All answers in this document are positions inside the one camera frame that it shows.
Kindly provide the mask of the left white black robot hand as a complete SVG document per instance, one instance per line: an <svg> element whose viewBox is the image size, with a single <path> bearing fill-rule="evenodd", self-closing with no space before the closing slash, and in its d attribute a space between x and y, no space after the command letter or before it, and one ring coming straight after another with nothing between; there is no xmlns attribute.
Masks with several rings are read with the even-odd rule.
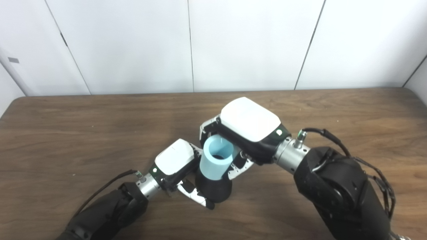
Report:
<svg viewBox="0 0 427 240"><path fill-rule="evenodd" d="M159 153L149 170L152 185L168 193L176 191L213 210L215 204L208 200L195 184L186 179L198 170L203 150L183 139L178 139Z"/></svg>

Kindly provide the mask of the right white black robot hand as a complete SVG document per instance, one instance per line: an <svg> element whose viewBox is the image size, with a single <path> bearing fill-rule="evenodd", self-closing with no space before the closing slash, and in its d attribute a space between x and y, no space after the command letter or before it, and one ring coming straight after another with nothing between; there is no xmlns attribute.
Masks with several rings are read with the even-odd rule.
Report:
<svg viewBox="0 0 427 240"><path fill-rule="evenodd" d="M237 155L226 170L231 180L253 164L273 164L279 146L291 137L277 115L247 97L229 102L220 114L201 124L202 146L212 135L220 135L235 147Z"/></svg>

